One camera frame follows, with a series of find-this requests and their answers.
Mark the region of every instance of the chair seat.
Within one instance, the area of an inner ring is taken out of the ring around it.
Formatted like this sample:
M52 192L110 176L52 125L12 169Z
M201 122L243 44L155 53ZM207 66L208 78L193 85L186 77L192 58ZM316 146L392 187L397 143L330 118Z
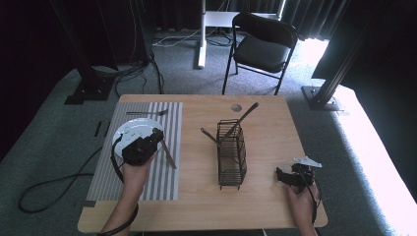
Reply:
M284 45L266 42L248 35L240 42L233 58L237 63L277 73L284 68L290 50Z

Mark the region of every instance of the white plate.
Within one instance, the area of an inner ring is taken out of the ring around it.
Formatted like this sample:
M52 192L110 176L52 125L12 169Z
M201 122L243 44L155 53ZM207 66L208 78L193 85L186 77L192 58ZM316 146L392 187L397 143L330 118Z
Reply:
M114 151L119 157L122 157L123 148L127 147L139 137L145 138L150 136L153 128L163 131L163 127L159 123L148 118L138 118L126 122L117 129L116 133L114 133L113 141L111 142L112 144L114 144L114 142L120 138L120 135L123 134L122 140L117 144ZM162 144L158 143L157 149L160 149L161 146Z

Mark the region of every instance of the black stand base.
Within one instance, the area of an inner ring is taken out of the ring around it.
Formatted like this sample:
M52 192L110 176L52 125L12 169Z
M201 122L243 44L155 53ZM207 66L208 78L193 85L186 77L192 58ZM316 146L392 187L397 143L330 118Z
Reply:
M69 95L64 104L81 105L85 100L107 100L113 88L115 78L101 78L97 89L84 89L83 81L80 81L73 95Z
M310 109L312 110L323 110L323 111L342 111L339 102L336 98L332 97L331 100L326 104L317 103L314 99L321 87L301 87L304 95L309 102Z

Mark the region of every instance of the utensil caddy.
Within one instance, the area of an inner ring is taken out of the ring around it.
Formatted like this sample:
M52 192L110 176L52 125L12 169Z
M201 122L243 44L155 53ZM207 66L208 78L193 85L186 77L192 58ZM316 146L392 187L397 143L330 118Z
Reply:
M216 139L218 142L237 121L237 119L220 120L217 123ZM240 124L228 138L221 142L221 146L222 148L217 147L220 190L222 186L236 186L240 189L247 171L245 141Z

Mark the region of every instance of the white tag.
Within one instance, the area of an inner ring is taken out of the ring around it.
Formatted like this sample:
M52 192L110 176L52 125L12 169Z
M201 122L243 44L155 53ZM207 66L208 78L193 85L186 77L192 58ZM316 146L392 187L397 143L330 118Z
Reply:
M304 157L304 158L294 158L294 161L300 164L304 164L304 165L310 165L310 166L315 166L315 167L322 167L322 165L312 159L310 159L308 156Z

